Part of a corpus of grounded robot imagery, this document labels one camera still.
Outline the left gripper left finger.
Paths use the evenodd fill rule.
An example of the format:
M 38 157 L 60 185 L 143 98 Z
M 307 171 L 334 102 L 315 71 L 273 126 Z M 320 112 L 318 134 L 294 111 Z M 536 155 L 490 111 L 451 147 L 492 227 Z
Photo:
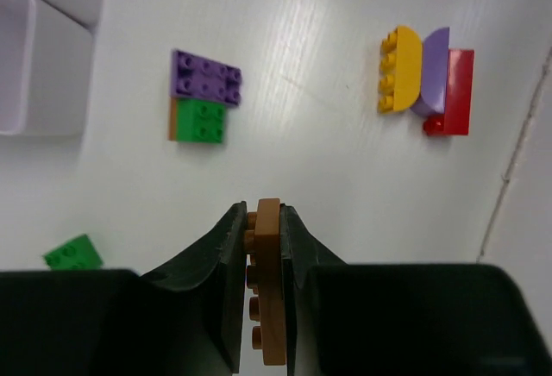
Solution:
M 145 274 L 4 272 L 4 375 L 232 375 L 241 358 L 247 207 Z

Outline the lavender curved lego brick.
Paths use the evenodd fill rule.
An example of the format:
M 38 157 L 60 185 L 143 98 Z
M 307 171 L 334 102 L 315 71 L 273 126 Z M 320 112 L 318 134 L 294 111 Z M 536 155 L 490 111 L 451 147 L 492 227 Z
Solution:
M 449 27 L 439 28 L 423 41 L 421 89 L 411 110 L 421 117 L 442 114 L 449 72 Z

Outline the brown lego plate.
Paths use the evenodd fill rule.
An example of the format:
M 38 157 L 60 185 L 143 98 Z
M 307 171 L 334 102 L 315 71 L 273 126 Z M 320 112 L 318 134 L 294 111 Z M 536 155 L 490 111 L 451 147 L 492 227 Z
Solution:
M 243 241 L 249 264 L 247 288 L 254 292 L 248 302 L 252 347 L 262 352 L 266 366 L 286 364 L 285 305 L 279 233 L 280 200 L 263 198 L 257 210 L 247 213 Z

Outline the yellow lego brick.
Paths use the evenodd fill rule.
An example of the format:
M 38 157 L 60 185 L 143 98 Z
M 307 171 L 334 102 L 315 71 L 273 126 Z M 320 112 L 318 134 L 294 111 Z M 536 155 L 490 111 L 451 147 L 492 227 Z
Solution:
M 378 112 L 408 110 L 421 91 L 423 43 L 411 28 L 398 25 L 380 44 Z

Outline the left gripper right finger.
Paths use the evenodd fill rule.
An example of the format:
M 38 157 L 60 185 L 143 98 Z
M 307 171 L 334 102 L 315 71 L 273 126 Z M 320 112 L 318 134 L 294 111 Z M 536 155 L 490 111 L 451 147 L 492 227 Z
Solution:
M 290 375 L 548 375 L 515 281 L 479 263 L 348 264 L 279 214 Z

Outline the long red lego brick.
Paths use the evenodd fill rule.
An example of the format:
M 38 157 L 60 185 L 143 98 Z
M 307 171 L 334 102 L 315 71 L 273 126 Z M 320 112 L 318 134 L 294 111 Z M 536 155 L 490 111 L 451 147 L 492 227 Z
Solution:
M 427 136 L 469 134 L 473 75 L 474 50 L 449 49 L 444 112 L 428 117 L 423 123 L 423 131 Z

